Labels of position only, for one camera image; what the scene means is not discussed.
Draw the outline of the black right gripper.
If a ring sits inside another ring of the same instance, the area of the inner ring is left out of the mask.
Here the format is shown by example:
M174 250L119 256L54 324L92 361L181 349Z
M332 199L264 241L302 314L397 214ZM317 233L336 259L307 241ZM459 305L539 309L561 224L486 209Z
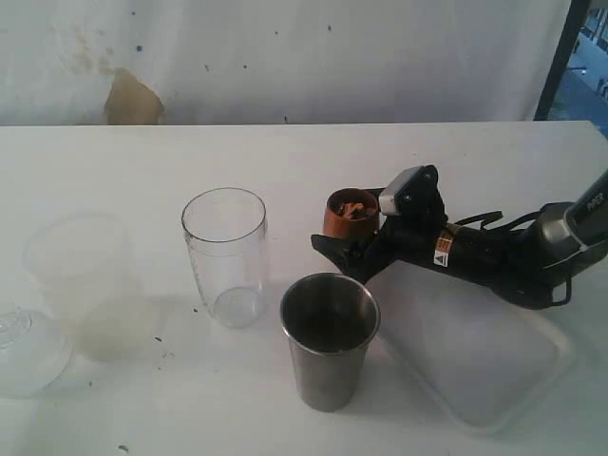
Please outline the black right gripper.
M315 251L331 262L344 276L367 283L395 261L429 268L435 243L447 224L447 214L438 189L438 170L420 165L421 173L408 186L409 199L399 216L385 216L380 230L362 239L311 235ZM385 188L369 188L378 198Z

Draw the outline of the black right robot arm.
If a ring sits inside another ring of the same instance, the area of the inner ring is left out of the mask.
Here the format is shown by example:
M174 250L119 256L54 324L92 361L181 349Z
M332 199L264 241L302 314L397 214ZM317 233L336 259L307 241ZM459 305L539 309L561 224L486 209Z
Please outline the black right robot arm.
M572 279L607 256L607 177L574 201L545 204L504 225L499 211L451 222L433 165L369 190L384 224L361 240L313 235L313 248L366 283L396 261L484 286L516 306L567 304Z

